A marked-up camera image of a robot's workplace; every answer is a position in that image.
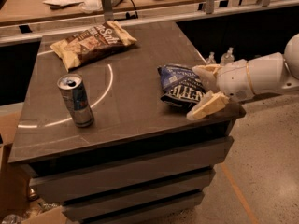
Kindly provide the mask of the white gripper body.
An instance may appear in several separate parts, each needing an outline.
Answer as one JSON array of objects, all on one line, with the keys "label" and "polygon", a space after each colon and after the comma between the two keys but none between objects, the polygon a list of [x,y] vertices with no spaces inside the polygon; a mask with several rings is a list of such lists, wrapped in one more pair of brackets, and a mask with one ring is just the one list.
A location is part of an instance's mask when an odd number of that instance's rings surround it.
[{"label": "white gripper body", "polygon": [[217,85],[235,102],[247,101],[254,96],[249,84],[248,63],[244,59],[224,65],[217,74]]}]

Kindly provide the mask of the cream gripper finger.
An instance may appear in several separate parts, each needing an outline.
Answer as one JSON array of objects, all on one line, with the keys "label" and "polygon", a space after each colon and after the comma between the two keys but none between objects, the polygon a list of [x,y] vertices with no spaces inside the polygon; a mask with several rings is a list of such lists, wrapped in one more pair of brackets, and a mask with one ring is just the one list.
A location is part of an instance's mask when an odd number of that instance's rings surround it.
[{"label": "cream gripper finger", "polygon": [[214,93],[213,91],[209,91],[202,97],[201,101],[188,112],[187,119],[203,119],[206,116],[223,110],[228,103],[229,98],[222,92]]},{"label": "cream gripper finger", "polygon": [[222,69],[219,64],[196,65],[192,70],[200,77],[206,90],[217,90],[217,74]]}]

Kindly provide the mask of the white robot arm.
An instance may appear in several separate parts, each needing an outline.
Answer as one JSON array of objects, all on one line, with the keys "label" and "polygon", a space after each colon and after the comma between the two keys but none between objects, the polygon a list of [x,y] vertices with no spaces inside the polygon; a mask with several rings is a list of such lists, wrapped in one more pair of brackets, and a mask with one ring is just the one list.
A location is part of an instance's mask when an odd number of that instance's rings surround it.
[{"label": "white robot arm", "polygon": [[244,102],[256,95],[294,94],[299,91],[299,35],[289,40],[283,54],[226,65],[197,65],[192,70],[201,78],[206,94],[189,111],[188,120],[203,119],[231,102]]}]

